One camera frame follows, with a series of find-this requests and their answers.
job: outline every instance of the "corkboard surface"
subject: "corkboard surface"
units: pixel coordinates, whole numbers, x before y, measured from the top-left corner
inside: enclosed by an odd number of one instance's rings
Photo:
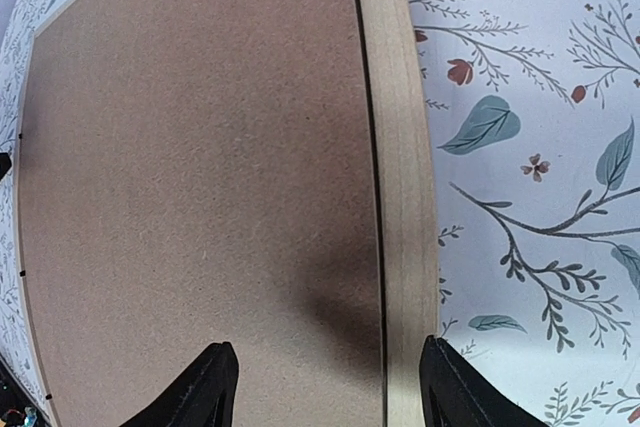
[[[234,425],[381,425],[354,0],[77,0],[35,41],[22,132],[62,426],[119,425],[224,340]]]

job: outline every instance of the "black plastic part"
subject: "black plastic part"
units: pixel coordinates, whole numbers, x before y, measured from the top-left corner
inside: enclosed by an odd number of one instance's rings
[[[9,373],[9,368],[4,360],[0,359],[0,416],[10,410],[24,413],[27,407],[34,407],[34,405],[22,385],[16,382]],[[35,410],[38,416],[36,427],[46,426],[44,414],[38,408]]]
[[[0,152],[0,180],[11,170],[11,156],[6,152]]]
[[[146,409],[121,427],[231,427],[238,358],[211,344]]]
[[[498,392],[444,339],[427,337],[420,388],[427,427],[545,427]]]

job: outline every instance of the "botanical print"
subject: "botanical print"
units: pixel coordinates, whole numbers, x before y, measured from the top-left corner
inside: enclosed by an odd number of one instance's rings
[[[550,427],[582,425],[583,420],[588,419],[595,408],[604,407],[602,398],[608,394],[611,384],[613,384],[611,381],[600,382],[582,397],[574,397],[573,401],[569,400],[567,382],[554,387],[549,403],[544,406],[545,423]]]
[[[588,16],[580,25],[572,22],[568,50],[573,62],[589,72],[585,76],[594,80],[577,85],[572,93],[575,103],[581,102],[588,93],[600,98],[605,107],[605,89],[616,80],[631,82],[640,88],[640,24],[636,21],[629,2],[613,0],[606,7],[597,8],[587,4]]]
[[[441,225],[441,335],[549,426],[640,425],[640,385],[613,388],[638,377],[640,0],[409,4]],[[465,226],[455,243],[452,225]],[[478,357],[514,350],[517,385]],[[602,381],[586,358],[618,378]],[[551,400],[527,403],[540,391]]]
[[[482,98],[460,126],[458,133],[439,148],[454,155],[466,155],[486,145],[502,142],[520,132],[520,119],[509,104],[495,95]]]
[[[622,388],[616,391],[617,399],[602,403],[600,406],[607,409],[607,414],[615,411],[616,414],[626,414],[627,422],[632,424],[640,420],[640,384],[636,384],[635,393],[627,394]]]
[[[542,182],[542,174],[549,172],[551,162],[543,160],[540,162],[540,154],[532,155],[529,157],[529,165],[522,165],[520,169],[524,175],[533,174],[532,178],[534,182]]]
[[[464,230],[464,227],[462,225],[452,225],[450,228],[449,227],[445,227],[444,229],[442,229],[440,231],[440,234],[438,235],[438,245],[440,247],[446,247],[447,244],[445,242],[445,239],[447,237],[451,238],[451,239],[459,239],[460,238],[460,232]]]
[[[640,232],[640,227],[618,230],[604,230],[596,232],[569,232],[569,229],[586,216],[605,216],[608,214],[603,207],[640,192],[640,187],[634,187],[622,192],[614,193],[622,186],[625,173],[633,154],[634,140],[633,121],[629,128],[609,143],[598,160],[595,177],[603,186],[602,193],[596,200],[591,200],[593,190],[588,189],[577,202],[574,214],[563,222],[551,227],[534,227],[504,213],[512,206],[511,202],[486,202],[473,197],[460,187],[452,184],[464,198],[487,212],[503,229],[507,236],[507,253],[499,260],[499,264],[506,268],[507,278],[515,278],[520,282],[527,279],[533,285],[542,289],[545,295],[544,308],[541,314],[542,322],[546,322],[547,340],[556,339],[556,348],[562,352],[566,347],[574,347],[575,341],[569,337],[561,311],[568,306],[583,310],[589,314],[593,322],[593,330],[589,334],[595,345],[604,347],[605,336],[617,332],[622,346],[622,355],[626,358],[631,347],[631,335],[628,320],[622,320],[620,315],[623,308],[618,302],[618,295],[602,297],[597,293],[607,276],[598,273],[597,269],[585,267],[580,263],[561,264],[559,259],[550,260],[546,265],[535,266],[528,262],[520,250],[514,228],[530,233],[564,239],[579,239],[590,243],[606,245],[610,248],[611,257],[621,264],[629,274],[629,280],[637,292],[640,293],[640,254],[625,244],[616,243],[612,238],[629,233]]]
[[[469,321],[469,327],[480,332],[494,329],[515,329],[527,333],[517,320],[508,315],[478,315]]]
[[[469,22],[472,17],[470,10],[464,7],[468,1],[481,0],[409,0],[411,6],[419,6],[427,13],[437,14],[452,22],[441,25],[430,22],[415,25],[415,36],[421,52],[427,47],[423,43],[438,42],[440,35],[453,36],[467,47],[467,57],[448,60],[452,67],[448,78],[459,86],[472,83],[475,78],[482,77],[487,86],[496,92],[502,85],[509,84],[511,74],[507,73],[502,61],[508,61],[519,67],[519,71],[528,77],[543,91],[555,92],[565,102],[572,102],[571,97],[560,82],[542,64],[554,57],[554,54],[535,47],[504,46],[498,38],[510,38],[520,34],[527,26],[516,22],[503,22],[499,16],[490,14],[487,10],[480,12],[481,22]],[[427,105],[435,109],[448,108],[445,102],[427,99]]]
[[[17,0],[0,48],[0,149],[12,153],[19,95],[35,29],[66,0]],[[46,393],[39,385],[29,349],[19,299],[16,248],[13,240],[13,175],[0,183],[0,355],[45,412]]]

